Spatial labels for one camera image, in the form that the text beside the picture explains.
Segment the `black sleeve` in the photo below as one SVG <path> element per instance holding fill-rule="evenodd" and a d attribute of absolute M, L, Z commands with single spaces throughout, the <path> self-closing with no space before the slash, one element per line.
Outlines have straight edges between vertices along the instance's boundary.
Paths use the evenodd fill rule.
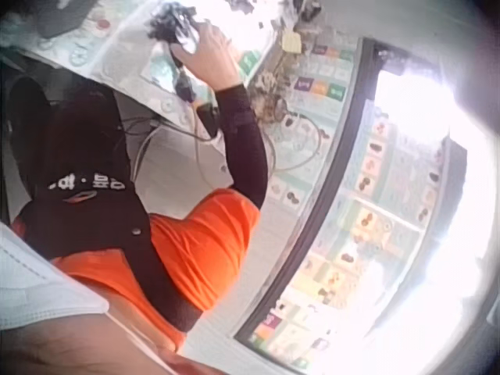
<path fill-rule="evenodd" d="M 216 98 L 227 168 L 234 181 L 231 188 L 260 209 L 267 191 L 267 157 L 247 91 L 241 84 L 217 92 Z"/>

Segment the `hand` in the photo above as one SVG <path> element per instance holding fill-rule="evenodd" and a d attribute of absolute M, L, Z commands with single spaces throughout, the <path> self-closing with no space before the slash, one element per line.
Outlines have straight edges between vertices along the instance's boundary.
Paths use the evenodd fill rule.
<path fill-rule="evenodd" d="M 230 42 L 222 31 L 210 23 L 202 23 L 198 32 L 200 40 L 194 54 L 186 52 L 181 45 L 173 44 L 170 46 L 173 55 L 214 91 L 241 84 L 238 68 L 231 57 Z"/>

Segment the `orange shirt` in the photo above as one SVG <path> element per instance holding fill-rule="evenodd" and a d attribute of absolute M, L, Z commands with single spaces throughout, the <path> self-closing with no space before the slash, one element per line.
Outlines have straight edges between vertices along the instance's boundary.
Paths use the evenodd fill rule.
<path fill-rule="evenodd" d="M 232 189 L 208 195 L 184 220 L 150 215 L 152 243 L 173 282 L 193 305 L 211 309 L 239 274 L 259 210 Z M 12 228 L 22 237 L 22 225 Z M 119 249 L 82 252 L 52 261 L 72 277 L 104 284 L 122 295 L 175 343 L 185 335 L 149 304 Z"/>

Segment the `person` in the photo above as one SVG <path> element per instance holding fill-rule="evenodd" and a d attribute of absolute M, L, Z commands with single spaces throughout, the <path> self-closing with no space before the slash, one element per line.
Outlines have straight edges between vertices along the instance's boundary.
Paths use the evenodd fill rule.
<path fill-rule="evenodd" d="M 110 316 L 168 360 L 238 277 L 268 179 L 263 140 L 229 42 L 209 23 L 200 25 L 199 34 L 194 54 L 170 47 L 216 94 L 234 182 L 209 194 L 183 220 L 145 212 L 130 181 L 109 89 L 86 81 L 54 110 L 41 88 L 22 77 L 9 90 L 6 108 L 12 153 L 31 196 L 12 229 L 105 298 Z M 82 319 L 81 328 L 71 324 L 74 337 L 87 337 L 94 329 L 87 324 L 101 324 L 67 319 Z"/>

